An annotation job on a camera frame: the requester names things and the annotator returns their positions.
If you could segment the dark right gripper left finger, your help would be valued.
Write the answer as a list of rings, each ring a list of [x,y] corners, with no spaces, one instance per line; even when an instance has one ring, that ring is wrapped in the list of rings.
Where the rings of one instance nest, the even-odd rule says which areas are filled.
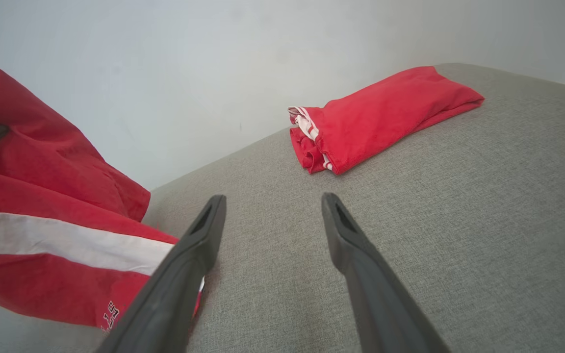
[[[227,199],[211,197],[190,228],[159,265],[100,353],[183,353],[202,279],[217,261]]]

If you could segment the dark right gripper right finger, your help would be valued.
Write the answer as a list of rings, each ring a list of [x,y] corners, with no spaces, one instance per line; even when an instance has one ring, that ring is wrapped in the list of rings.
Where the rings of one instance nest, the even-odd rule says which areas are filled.
[[[336,194],[321,197],[331,260],[344,275],[364,353],[447,353],[448,346]]]

